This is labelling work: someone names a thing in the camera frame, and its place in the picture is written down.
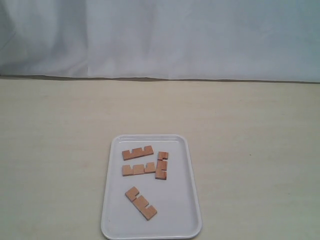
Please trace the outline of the notched wooden piece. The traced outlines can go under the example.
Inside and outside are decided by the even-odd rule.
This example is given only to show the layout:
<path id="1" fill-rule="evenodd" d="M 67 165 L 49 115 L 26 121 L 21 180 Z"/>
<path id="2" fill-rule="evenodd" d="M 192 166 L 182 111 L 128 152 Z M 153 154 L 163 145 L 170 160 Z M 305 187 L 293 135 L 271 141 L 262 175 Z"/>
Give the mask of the notched wooden piece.
<path id="1" fill-rule="evenodd" d="M 134 148 L 132 151 L 124 150 L 122 151 L 122 157 L 124 161 L 128 161 L 131 159 L 141 158 L 149 155 L 153 155 L 154 151 L 151 145 L 147 145 L 144 148 Z"/>
<path id="2" fill-rule="evenodd" d="M 150 205 L 147 199 L 140 194 L 140 191 L 135 186 L 126 191 L 125 196 L 147 221 L 152 219 L 158 213 L 156 208 L 153 205 Z"/>
<path id="3" fill-rule="evenodd" d="M 169 153 L 164 151 L 158 152 L 157 157 L 157 166 L 155 170 L 155 178 L 158 180 L 166 180 L 167 179 L 167 166 Z"/>
<path id="4" fill-rule="evenodd" d="M 144 175 L 144 174 L 153 174 L 156 172 L 156 166 L 154 162 L 148 162 L 144 164 L 136 165 L 123 165 L 121 173 L 123 177 L 135 176 L 135 175 Z"/>

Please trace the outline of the white plastic tray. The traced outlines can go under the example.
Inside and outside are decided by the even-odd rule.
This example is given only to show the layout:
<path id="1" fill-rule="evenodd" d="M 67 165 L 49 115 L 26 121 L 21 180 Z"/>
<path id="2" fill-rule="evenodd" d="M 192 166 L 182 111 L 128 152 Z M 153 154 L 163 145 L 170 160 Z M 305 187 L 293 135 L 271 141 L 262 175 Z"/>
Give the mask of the white plastic tray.
<path id="1" fill-rule="evenodd" d="M 152 146 L 153 154 L 123 160 L 122 151 Z M 153 173 L 122 176 L 123 165 L 156 162 L 168 152 L 167 178 Z M 157 214 L 150 220 L 125 196 L 136 187 Z M 187 140 L 178 134 L 124 134 L 110 146 L 101 214 L 101 232 L 110 240 L 190 239 L 202 229 L 202 217 Z"/>

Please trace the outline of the white backdrop cloth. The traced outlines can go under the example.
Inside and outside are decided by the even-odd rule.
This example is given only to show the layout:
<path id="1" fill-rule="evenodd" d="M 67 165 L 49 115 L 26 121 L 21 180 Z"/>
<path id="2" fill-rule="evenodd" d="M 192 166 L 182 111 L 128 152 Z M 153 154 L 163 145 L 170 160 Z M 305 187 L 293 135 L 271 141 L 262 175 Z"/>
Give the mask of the white backdrop cloth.
<path id="1" fill-rule="evenodd" d="M 320 80 L 317 0 L 3 0 L 3 76 Z"/>

